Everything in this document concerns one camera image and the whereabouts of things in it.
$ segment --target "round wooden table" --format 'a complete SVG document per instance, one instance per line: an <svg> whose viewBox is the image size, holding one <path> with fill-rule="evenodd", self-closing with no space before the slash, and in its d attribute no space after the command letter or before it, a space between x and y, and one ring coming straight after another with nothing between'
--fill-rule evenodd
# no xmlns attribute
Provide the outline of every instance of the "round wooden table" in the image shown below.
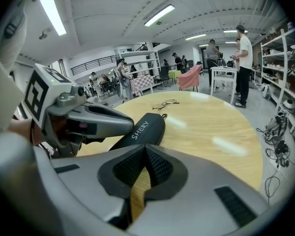
<svg viewBox="0 0 295 236"><path fill-rule="evenodd" d="M169 99L179 104L152 110L152 105ZM245 116L229 103L203 93L167 91L135 98L115 109L130 116L135 123L148 112L166 113L160 146L211 160L259 190L263 167L258 136ZM82 145L78 156L108 151L120 138L110 137L102 143ZM132 188L133 220L144 209L143 195L149 188L145 169Z"/></svg>

